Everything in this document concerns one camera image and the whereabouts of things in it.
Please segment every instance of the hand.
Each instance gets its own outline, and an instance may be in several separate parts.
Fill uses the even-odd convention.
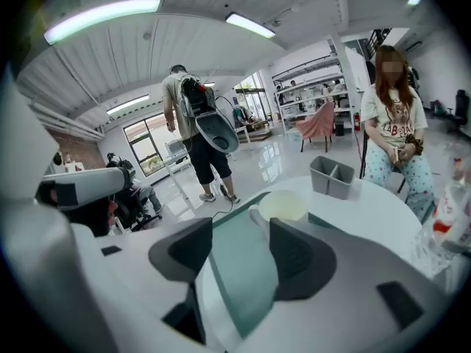
[[[175,130],[175,122],[167,122],[167,129],[169,130],[169,132],[173,132]]]
[[[386,150],[386,153],[388,154],[389,160],[394,166],[399,166],[400,162],[396,161],[396,151],[392,146],[388,147],[388,150]]]
[[[415,154],[415,146],[412,144],[406,144],[403,147],[403,150],[399,154],[399,161],[400,162],[407,162],[409,161]]]

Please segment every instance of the woman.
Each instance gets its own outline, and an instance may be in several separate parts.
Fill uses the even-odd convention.
[[[329,85],[323,84],[322,88],[322,95],[324,97],[324,102],[333,102],[333,97],[332,96],[327,96],[332,90],[330,89]]]
[[[432,173],[422,154],[428,125],[407,75],[400,53],[381,46],[376,52],[375,84],[361,101],[361,121],[369,136],[364,179],[383,187],[393,167],[399,168],[409,185],[406,203],[422,221],[433,201]]]

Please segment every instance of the pink chair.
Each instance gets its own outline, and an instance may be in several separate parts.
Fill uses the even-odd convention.
[[[304,148],[305,139],[308,138],[311,142],[313,137],[325,136],[325,152],[327,153],[327,136],[329,136],[332,143],[334,108],[335,104],[333,102],[325,102],[314,115],[296,123],[296,128],[302,135],[301,151]]]

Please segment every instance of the floor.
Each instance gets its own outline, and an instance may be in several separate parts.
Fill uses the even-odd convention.
[[[425,155],[431,165],[435,182],[436,197],[440,197],[450,176],[451,158],[455,152],[471,152],[468,140],[458,135],[446,134],[445,122],[429,118],[429,129],[425,135]],[[283,136],[281,127],[274,130],[269,139],[249,145],[241,144],[241,150],[229,159],[233,171],[235,191],[241,198],[241,205],[259,190],[282,180],[309,175],[309,164],[318,155],[325,155],[339,162],[352,166],[356,176],[360,172],[360,153],[363,144],[363,132],[356,132],[357,140],[350,134],[344,137],[333,136],[329,143],[329,151],[325,153],[324,138],[313,139],[312,143],[305,142],[304,152],[300,153],[301,142]],[[159,200],[165,204],[162,212],[163,220],[158,224],[172,223],[194,217],[213,217],[217,212],[230,210],[230,203],[224,199],[219,190],[219,183],[212,183],[216,200],[213,203],[201,202],[198,195],[202,189],[197,182],[194,168],[191,166],[176,173],[180,184],[188,195],[185,200],[173,183],[167,178],[154,186]],[[386,187],[396,193],[403,177],[392,174]],[[406,199],[408,186],[405,185],[401,194]],[[223,216],[219,213],[214,219]]]

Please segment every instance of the black shorts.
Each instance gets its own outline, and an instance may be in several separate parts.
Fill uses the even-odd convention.
[[[222,179],[231,175],[232,171],[227,164],[226,154],[215,150],[201,133],[184,140],[183,143],[201,185],[208,185],[214,180],[210,165],[214,166]]]

